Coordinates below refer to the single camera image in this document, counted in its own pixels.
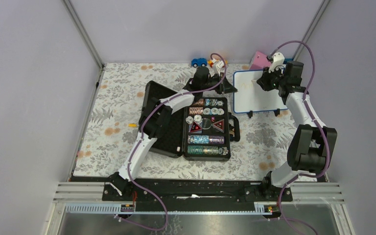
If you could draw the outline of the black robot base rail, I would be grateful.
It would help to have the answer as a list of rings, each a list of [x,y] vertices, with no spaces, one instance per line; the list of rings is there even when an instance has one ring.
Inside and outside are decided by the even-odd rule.
[[[110,176],[102,200],[130,202],[137,212],[251,212],[255,204],[291,202],[289,189],[262,181],[217,181],[139,178],[125,182]]]

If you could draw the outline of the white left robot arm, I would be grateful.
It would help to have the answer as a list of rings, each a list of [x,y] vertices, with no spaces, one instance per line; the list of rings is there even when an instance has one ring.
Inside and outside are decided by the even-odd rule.
[[[118,200],[127,201],[131,198],[132,186],[136,184],[134,180],[141,162],[152,145],[168,129],[172,114],[197,102],[204,92],[222,92],[220,87],[226,80],[227,67],[224,66],[222,72],[218,71],[216,66],[213,67],[216,77],[213,82],[209,81],[209,72],[206,72],[206,69],[198,67],[194,77],[176,94],[148,100],[139,119],[138,134],[131,152],[125,163],[112,175],[112,179],[106,182],[114,190],[113,194]]]

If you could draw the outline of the blue framed whiteboard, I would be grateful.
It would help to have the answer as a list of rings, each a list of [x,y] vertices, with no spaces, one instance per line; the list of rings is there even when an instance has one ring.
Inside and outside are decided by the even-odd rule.
[[[264,91],[257,80],[262,70],[241,70],[233,73],[233,86],[237,92],[233,94],[233,111],[237,114],[286,110],[277,90]]]

